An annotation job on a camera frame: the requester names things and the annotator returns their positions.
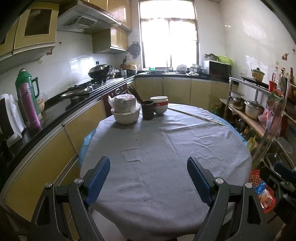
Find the orange cardboard box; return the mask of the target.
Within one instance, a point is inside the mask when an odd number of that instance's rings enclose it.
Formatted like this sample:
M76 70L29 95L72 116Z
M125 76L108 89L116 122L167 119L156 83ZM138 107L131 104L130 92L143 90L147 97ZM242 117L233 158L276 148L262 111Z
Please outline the orange cardboard box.
M273 197L267 189L264 189L259 195L259 200L264 208L268 208L273 202Z

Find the red plastic trash basket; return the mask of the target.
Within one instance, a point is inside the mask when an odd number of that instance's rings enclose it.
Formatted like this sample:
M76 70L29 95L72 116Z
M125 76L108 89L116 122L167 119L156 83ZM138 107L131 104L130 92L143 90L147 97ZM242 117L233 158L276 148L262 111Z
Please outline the red plastic trash basket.
M260 202L263 212L268 213L275 207L276 198L274 197L274 191L260 178L259 172L259 170L252 170L249 175L249 182L254 187L258 199L259 195L264 189L267 189L271 193L273 197L273 202L269 205L268 208L264 208Z

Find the steel pot on rack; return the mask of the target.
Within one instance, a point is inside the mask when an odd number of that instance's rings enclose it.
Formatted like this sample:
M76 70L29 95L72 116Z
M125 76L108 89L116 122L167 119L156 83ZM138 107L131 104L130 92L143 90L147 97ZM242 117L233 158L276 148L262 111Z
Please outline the steel pot on rack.
M261 106L257 101L246 100L244 103L245 103L245 114L249 118L257 121L258 116L263 114L264 107Z

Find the metal storage rack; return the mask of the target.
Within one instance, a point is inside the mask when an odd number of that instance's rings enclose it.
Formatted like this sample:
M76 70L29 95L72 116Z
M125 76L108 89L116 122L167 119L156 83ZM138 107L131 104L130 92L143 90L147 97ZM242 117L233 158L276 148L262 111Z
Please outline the metal storage rack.
M245 95L239 94L237 97L231 95L236 83L256 90L254 100L247 100ZM295 169L295 164L289 156L292 150L285 147L285 145L289 146L289 143L280 136L284 117L295 123L295 120L285 111L291 87L295 86L288 83L285 93L282 94L277 90L270 92L267 84L248 77L243 77L243 79L229 77L228 96L222 101L225 104L223 118L226 120L228 111L232 111L239 115L259 136L258 145L249 145L252 153L252 169L256 169L261 163L272 169L273 164L267 157L269 153L278 155L283 153L289 166Z

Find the grey tablecloth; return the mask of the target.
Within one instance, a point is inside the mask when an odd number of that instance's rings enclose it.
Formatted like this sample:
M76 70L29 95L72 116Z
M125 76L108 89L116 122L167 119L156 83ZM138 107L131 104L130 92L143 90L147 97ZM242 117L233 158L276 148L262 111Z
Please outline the grey tablecloth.
M171 108L218 121L189 105ZM99 159L110 171L92 208L130 240L169 240L199 231L209 210L187 171L189 157L229 184L247 182L252 157L240 134L229 126L167 110L152 120L123 126L102 120L92 137L80 174Z

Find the purple thermos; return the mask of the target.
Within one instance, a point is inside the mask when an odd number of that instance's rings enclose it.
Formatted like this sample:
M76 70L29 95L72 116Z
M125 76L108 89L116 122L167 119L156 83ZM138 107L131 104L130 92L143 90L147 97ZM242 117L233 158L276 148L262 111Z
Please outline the purple thermos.
M25 124L30 133L37 133L42 130L42 126L35 110L31 90L28 83L22 84L18 88L18 95L25 115Z

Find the white pot with bag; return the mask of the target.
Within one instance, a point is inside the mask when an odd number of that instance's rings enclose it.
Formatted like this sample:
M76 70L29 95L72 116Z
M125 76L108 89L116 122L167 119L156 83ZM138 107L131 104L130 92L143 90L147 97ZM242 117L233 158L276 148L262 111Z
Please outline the white pot with bag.
M111 106L111 113L115 121L121 125L136 123L141 109L137 99L132 94L122 94L115 97L108 97Z

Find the gas stove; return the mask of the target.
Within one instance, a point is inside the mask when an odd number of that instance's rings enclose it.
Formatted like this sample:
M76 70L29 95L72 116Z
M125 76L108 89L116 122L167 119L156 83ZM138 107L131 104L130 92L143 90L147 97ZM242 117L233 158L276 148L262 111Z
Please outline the gas stove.
M99 82L92 83L91 81L88 81L81 85L75 85L73 87L70 87L68 90L66 90L64 93L60 95L60 98L71 98L71 97L80 96L80 95L95 94L98 91L107 90L117 85L119 82L123 80L124 78L121 77L121 78L108 79L105 82L99 81Z

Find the stacked red white bowls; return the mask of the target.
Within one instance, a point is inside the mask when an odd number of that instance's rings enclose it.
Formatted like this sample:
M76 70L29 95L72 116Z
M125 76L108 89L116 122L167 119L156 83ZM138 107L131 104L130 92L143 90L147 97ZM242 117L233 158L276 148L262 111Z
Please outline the stacked red white bowls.
M163 115L167 111L169 104L167 96L153 96L150 100L154 103L154 112L157 115Z

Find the black chopstick holder cup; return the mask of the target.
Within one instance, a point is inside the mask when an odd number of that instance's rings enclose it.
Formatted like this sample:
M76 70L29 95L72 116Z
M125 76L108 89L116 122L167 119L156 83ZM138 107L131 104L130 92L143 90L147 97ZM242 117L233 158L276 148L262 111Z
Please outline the black chopstick holder cup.
M154 102L152 100L143 101L132 84L128 87L128 90L140 103L142 107L142 118L146 121L152 120L154 118Z

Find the microwave oven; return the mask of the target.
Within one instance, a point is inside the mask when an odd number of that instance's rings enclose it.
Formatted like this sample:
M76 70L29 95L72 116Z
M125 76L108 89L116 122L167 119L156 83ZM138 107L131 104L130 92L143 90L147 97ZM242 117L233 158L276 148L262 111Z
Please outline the microwave oven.
M226 63L212 60L203 61L203 73L215 77L228 78L231 75L232 66Z

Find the black wok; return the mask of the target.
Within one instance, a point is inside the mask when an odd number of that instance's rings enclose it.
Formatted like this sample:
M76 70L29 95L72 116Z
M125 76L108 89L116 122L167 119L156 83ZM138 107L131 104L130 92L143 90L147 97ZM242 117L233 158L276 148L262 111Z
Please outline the black wok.
M107 80L113 70L112 65L100 64L99 61L96 61L95 67L89 70L88 75L92 79Z

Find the green thermos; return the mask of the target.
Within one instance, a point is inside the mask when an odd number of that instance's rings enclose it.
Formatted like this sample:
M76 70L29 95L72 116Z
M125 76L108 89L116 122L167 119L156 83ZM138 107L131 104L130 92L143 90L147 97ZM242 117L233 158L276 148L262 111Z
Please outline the green thermos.
M37 104L40 94L38 78L32 78L31 74L22 68L18 73L15 86L27 122L29 124L32 124L33 121L39 122L42 115Z

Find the range hood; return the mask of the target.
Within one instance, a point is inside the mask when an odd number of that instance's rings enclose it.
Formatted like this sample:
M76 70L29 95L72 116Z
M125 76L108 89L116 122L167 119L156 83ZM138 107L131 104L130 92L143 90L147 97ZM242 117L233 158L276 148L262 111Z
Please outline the range hood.
M75 1L65 7L60 11L57 20L57 31L88 35L119 26L120 21L112 14L86 1Z

